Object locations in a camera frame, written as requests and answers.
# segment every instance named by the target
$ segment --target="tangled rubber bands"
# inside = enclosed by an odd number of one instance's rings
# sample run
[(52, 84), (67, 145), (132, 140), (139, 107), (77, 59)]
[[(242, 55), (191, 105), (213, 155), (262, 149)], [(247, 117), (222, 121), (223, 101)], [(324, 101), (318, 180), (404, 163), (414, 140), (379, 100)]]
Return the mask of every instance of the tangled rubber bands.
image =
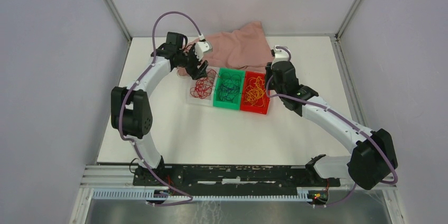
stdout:
[[(254, 107), (264, 107), (265, 99), (265, 80), (258, 77), (251, 77), (247, 80), (248, 86), (245, 89), (244, 102)], [(263, 100), (262, 104), (257, 105), (259, 100)]]
[(238, 74), (230, 75), (228, 72), (221, 74), (221, 84), (217, 89), (218, 100), (233, 102), (240, 94), (241, 76)]
[(196, 86), (190, 89), (191, 96), (200, 99), (209, 97), (213, 91), (213, 83), (216, 77), (215, 70), (207, 69), (207, 77), (197, 80)]

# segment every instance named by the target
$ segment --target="purple cable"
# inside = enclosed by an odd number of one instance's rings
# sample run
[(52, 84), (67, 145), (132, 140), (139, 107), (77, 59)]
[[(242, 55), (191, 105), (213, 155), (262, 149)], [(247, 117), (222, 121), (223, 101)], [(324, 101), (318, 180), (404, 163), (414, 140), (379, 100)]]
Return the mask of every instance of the purple cable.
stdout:
[[(339, 118), (340, 120), (342, 120), (344, 123), (346, 123), (347, 125), (351, 126), (351, 128), (355, 129), (356, 131), (358, 131), (359, 134), (361, 134), (362, 136), (364, 136), (373, 146), (374, 148), (379, 152), (379, 154), (381, 155), (382, 159), (386, 162), (386, 165), (389, 167), (390, 172), (392, 173), (394, 179), (392, 181), (381, 181), (381, 183), (385, 183), (385, 184), (396, 184), (398, 182), (398, 176), (397, 176), (397, 172), (395, 171), (394, 167), (392, 166), (392, 164), (390, 163), (389, 159), (387, 158), (387, 156), (384, 154), (384, 152), (381, 150), (381, 148), (378, 146), (378, 144), (369, 136), (367, 135), (365, 132), (361, 131), (359, 127), (357, 127), (356, 125), (354, 125), (352, 122), (350, 122), (348, 119), (346, 119), (345, 117), (343, 117), (342, 115), (340, 115), (339, 113), (337, 113), (336, 111), (332, 110), (332, 109), (327, 109), (327, 107), (325, 105), (322, 104), (318, 104), (315, 102), (311, 102), (311, 101), (305, 101), (305, 100), (300, 100), (298, 98), (294, 98), (291, 96), (287, 96), (284, 94), (275, 94), (275, 95), (269, 95), (268, 92), (268, 88), (269, 88), (269, 84), (272, 80), (273, 76), (271, 76), (269, 78), (269, 80), (267, 81), (266, 84), (266, 96), (269, 98), (273, 98), (273, 97), (283, 97), (286, 99), (290, 99), (293, 101), (298, 101), (301, 102), (303, 104), (308, 104), (308, 105), (313, 105), (322, 109), (326, 109), (328, 112), (332, 113), (333, 115), (335, 115), (337, 118)], [(349, 192), (349, 194), (347, 194), (347, 196), (345, 196), (343, 199), (336, 201), (334, 203), (328, 204), (327, 206), (333, 206), (335, 204), (339, 204), (344, 202), (346, 199), (350, 198), (351, 195), (353, 194), (354, 189), (356, 188), (356, 184), (353, 186), (353, 189)]]
[[(170, 11), (170, 12), (166, 12), (164, 14), (162, 14), (154, 23), (154, 27), (153, 27), (153, 33), (152, 33), (152, 40), (153, 40), (153, 50), (154, 50), (154, 57), (153, 60), (151, 62), (151, 64), (148, 66), (148, 68), (146, 68), (145, 71), (143, 71), (143, 73), (137, 78), (137, 80), (134, 82), (134, 84), (132, 84), (131, 88), (128, 90), (128, 92), (125, 95), (125, 98), (123, 99), (123, 103), (122, 103), (122, 107), (120, 109), (120, 116), (118, 117), (118, 131), (120, 132), (120, 137), (122, 138), (122, 140), (124, 141), (130, 141), (131, 143), (135, 143), (135, 140), (132, 138), (126, 138), (125, 135), (123, 134), (123, 113), (126, 107), (126, 102), (127, 99), (129, 98), (130, 93), (137, 87), (137, 82), (140, 82), (143, 77), (149, 72), (149, 70), (154, 66), (155, 60), (156, 60), (156, 56), (157, 56), (157, 49), (155, 47), (155, 29), (157, 27), (158, 22), (165, 16), (169, 15), (169, 14), (180, 14), (185, 16), (186, 18), (188, 18), (188, 20), (191, 21), (191, 23), (193, 23), (194, 27), (196, 28), (196, 30), (198, 31), (199, 35), (202, 35), (201, 31), (198, 28), (198, 25), (196, 25), (196, 22), (194, 22), (194, 20), (189, 17), (188, 15), (182, 13), (182, 12), (178, 12), (178, 11)], [(158, 177), (154, 171), (151, 169), (150, 165), (143, 159), (142, 154), (140, 152), (140, 150), (138, 149), (136, 144), (133, 144), (134, 150), (137, 153), (137, 156), (140, 160), (143, 160), (142, 163), (143, 165), (145, 165), (145, 167), (150, 171), (151, 175), (154, 176), (154, 178), (156, 178), (161, 184), (163, 184), (164, 186), (170, 188), (171, 190), (180, 193), (184, 196), (189, 197), (189, 199), (184, 200), (184, 201), (179, 201), (179, 202), (174, 202), (174, 203), (168, 203), (168, 204), (154, 204), (154, 206), (156, 207), (169, 207), (169, 206), (177, 206), (180, 204), (185, 204), (185, 203), (189, 203), (193, 200), (193, 197), (191, 195), (189, 195), (186, 192), (183, 192), (181, 190), (178, 190), (174, 187), (172, 187), (171, 185), (167, 184), (165, 181), (163, 181), (162, 179), (160, 179), (160, 177)]]

